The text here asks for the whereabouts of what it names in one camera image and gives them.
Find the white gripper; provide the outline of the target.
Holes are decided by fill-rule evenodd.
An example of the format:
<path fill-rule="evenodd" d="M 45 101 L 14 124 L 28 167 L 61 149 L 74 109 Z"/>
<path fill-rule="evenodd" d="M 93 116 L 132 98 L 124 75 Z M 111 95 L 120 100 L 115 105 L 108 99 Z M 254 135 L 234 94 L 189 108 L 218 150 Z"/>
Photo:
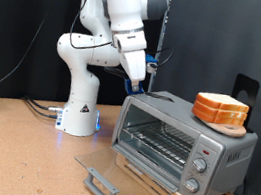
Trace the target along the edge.
<path fill-rule="evenodd" d="M 113 31 L 112 35 L 114 46 L 121 54 L 120 63 L 132 81 L 132 91 L 139 91 L 139 82 L 146 76 L 144 30 Z"/>

